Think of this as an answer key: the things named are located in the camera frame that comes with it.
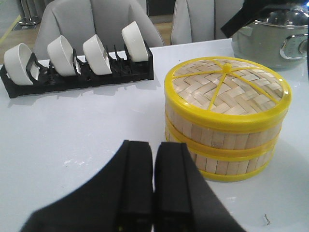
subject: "bamboo steamer lid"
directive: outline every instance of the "bamboo steamer lid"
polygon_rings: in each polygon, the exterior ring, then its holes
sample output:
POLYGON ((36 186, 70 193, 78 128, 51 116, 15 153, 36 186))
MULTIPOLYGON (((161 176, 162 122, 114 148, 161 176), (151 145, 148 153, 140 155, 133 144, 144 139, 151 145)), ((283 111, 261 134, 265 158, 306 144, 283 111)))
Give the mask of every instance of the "bamboo steamer lid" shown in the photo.
MULTIPOLYGON (((187 143, 195 161, 202 155, 226 162, 225 175, 235 162, 259 159, 254 168, 248 163, 245 176, 268 164, 291 102, 291 89, 278 73, 229 57, 175 66, 166 76, 165 95, 167 139, 187 143)), ((238 173, 228 179, 244 179, 238 173)))

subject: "white ceramic bowl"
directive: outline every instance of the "white ceramic bowl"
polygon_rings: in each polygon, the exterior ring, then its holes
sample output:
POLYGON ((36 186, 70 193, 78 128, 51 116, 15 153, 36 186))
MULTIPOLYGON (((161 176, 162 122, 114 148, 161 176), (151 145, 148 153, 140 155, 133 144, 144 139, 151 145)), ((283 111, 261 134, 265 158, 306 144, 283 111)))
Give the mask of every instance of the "white ceramic bowl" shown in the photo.
POLYGON ((51 62, 54 65, 54 68, 60 75, 75 75, 72 61, 73 48, 63 35, 60 35, 57 39, 48 45, 47 52, 51 62))
MULTIPOLYGON (((20 86, 33 85, 26 72, 26 65, 32 54, 30 48, 21 43, 11 49, 7 50, 4 54, 4 65, 10 79, 20 86)), ((39 67, 33 63, 30 69, 31 75, 34 79, 39 77, 39 67)))
POLYGON ((96 75, 112 73, 107 52, 97 35, 84 42, 83 51, 89 66, 96 75))
POLYGON ((148 60, 148 53, 141 36, 140 29, 136 21, 122 29, 122 37, 124 38, 127 50, 133 62, 141 62, 148 60))

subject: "white tabletop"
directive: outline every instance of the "white tabletop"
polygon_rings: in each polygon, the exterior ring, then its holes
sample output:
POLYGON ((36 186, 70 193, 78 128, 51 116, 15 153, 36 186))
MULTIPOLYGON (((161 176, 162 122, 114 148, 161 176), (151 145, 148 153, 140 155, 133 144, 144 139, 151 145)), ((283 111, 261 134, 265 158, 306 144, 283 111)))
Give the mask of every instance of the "white tabletop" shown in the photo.
MULTIPOLYGON (((192 58, 233 56, 229 39, 153 48, 152 52, 153 81, 15 99, 9 99, 0 82, 1 232, 20 230, 32 211, 90 179, 124 139, 150 142, 155 157, 165 140, 167 72, 192 58)), ((293 101, 273 160, 248 180, 208 181, 249 232, 309 231, 307 67, 304 63, 279 73, 290 83, 293 101)))

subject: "bamboo steamer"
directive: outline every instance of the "bamboo steamer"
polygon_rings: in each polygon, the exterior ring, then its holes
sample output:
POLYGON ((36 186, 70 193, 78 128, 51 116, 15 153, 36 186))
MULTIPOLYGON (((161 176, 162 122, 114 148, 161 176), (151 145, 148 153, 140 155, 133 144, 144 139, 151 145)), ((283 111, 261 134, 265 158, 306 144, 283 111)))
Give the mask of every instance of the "bamboo steamer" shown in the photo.
POLYGON ((229 57, 196 58, 165 79, 166 139, 187 143, 202 174, 238 181, 270 162, 291 88, 273 70, 229 57))

